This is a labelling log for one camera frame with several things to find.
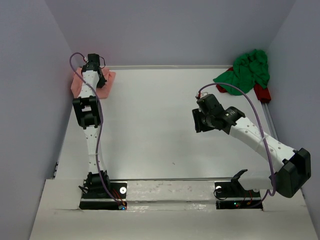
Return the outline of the pink t shirt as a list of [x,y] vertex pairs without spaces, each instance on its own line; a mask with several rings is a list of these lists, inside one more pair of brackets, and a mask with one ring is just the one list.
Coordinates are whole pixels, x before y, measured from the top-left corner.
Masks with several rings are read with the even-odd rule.
[[[96,93],[100,99],[106,99],[112,89],[116,73],[114,71],[110,71],[109,68],[103,68],[102,73],[104,78],[106,79],[106,83],[102,88],[97,88]],[[81,79],[74,73],[70,87],[74,98],[77,98],[79,96],[82,89],[82,84],[83,82],[81,81]]]

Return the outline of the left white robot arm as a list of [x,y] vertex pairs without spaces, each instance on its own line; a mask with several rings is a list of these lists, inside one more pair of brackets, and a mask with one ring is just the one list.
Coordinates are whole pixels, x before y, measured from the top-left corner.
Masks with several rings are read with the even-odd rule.
[[80,93],[73,99],[72,105],[77,123],[83,129],[88,153],[88,175],[80,189],[88,198],[114,199],[110,193],[107,171],[100,167],[99,148],[104,118],[97,90],[105,87],[108,82],[100,67],[101,59],[96,53],[85,57],[75,52],[70,56],[70,67],[81,81]]

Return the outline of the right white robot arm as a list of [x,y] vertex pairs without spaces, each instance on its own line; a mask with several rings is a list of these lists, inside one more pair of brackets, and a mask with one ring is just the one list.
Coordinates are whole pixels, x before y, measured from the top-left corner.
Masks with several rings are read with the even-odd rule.
[[296,150],[282,144],[236,107],[224,109],[213,94],[201,94],[196,103],[198,107],[192,110],[192,115],[197,133],[223,131],[246,144],[269,164],[270,169],[265,172],[243,169],[234,175],[230,190],[235,196],[251,190],[267,190],[292,198],[310,179],[311,154],[305,148]]

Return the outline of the red t shirt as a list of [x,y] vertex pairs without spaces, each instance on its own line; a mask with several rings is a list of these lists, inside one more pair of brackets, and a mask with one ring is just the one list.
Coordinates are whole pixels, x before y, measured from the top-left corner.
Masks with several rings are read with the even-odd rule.
[[[226,72],[233,72],[233,67],[230,67],[229,69],[227,69]],[[225,88],[223,88],[222,86],[220,86],[220,85],[216,85],[216,88],[218,89],[218,91],[220,93],[227,93],[227,90]],[[256,83],[254,85],[253,89],[254,89],[254,92],[256,94],[257,99],[261,103],[266,103],[267,104],[272,100],[268,88],[262,88],[258,83]]]

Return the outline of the green t shirt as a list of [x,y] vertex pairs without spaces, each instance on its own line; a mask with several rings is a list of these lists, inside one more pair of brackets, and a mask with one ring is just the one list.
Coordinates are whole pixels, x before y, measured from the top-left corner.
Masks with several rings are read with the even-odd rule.
[[266,89],[270,80],[268,56],[265,51],[255,49],[239,56],[232,66],[233,70],[226,71],[214,78],[215,83],[223,83],[229,94],[240,96],[241,92],[248,93],[259,85]]

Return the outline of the aluminium rail at right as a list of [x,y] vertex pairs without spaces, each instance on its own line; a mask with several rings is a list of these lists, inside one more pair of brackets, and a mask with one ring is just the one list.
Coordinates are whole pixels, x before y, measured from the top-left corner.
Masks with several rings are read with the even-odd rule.
[[277,132],[276,132],[273,120],[272,120],[272,116],[271,116],[270,110],[268,108],[268,104],[267,103],[261,103],[261,106],[262,106],[262,109],[263,109],[263,112],[264,112],[264,115],[265,115],[265,118],[266,118],[267,125],[269,127],[270,135],[273,138],[275,138],[276,140],[278,140]]

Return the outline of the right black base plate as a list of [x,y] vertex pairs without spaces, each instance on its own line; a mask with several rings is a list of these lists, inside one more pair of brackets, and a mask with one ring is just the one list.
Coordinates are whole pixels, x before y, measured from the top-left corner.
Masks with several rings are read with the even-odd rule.
[[245,190],[237,181],[217,181],[213,195],[217,210],[263,209],[261,194]]

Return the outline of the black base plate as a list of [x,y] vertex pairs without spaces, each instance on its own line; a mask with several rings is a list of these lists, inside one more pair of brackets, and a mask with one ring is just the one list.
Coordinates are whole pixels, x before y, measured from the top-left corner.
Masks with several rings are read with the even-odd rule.
[[92,186],[86,184],[78,186],[81,190],[79,208],[81,210],[107,210],[125,211],[127,209],[127,181],[111,181],[109,193],[106,192],[102,183]]
[[237,181],[217,181],[213,195],[217,210],[263,209],[261,194],[245,190]]

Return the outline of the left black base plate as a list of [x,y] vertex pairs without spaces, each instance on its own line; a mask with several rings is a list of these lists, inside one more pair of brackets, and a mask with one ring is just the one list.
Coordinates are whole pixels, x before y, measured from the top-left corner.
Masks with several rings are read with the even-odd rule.
[[79,208],[81,210],[107,210],[125,211],[127,209],[127,181],[111,181],[109,193],[106,192],[102,183],[92,186],[86,184],[78,186],[81,190]]

